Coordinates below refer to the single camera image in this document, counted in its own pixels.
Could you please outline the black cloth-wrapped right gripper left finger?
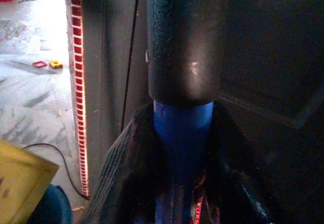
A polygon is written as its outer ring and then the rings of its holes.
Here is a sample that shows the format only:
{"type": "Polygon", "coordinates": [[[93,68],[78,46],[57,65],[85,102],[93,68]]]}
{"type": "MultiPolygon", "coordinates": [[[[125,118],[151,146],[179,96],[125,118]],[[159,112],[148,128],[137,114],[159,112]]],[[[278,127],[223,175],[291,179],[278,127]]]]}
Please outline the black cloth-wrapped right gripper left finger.
{"type": "Polygon", "coordinates": [[[83,223],[155,223],[167,164],[153,123],[153,104],[139,107],[112,144],[83,223]]]}

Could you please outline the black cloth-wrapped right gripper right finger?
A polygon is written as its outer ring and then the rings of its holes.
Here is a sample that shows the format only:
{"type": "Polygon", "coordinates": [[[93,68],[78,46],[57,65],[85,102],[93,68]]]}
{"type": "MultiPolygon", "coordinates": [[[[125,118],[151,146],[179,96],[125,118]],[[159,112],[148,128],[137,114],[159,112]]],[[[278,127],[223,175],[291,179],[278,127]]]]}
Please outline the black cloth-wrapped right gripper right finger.
{"type": "Polygon", "coordinates": [[[229,112],[213,106],[205,194],[211,223],[269,223],[267,193],[253,151],[229,112]]]}

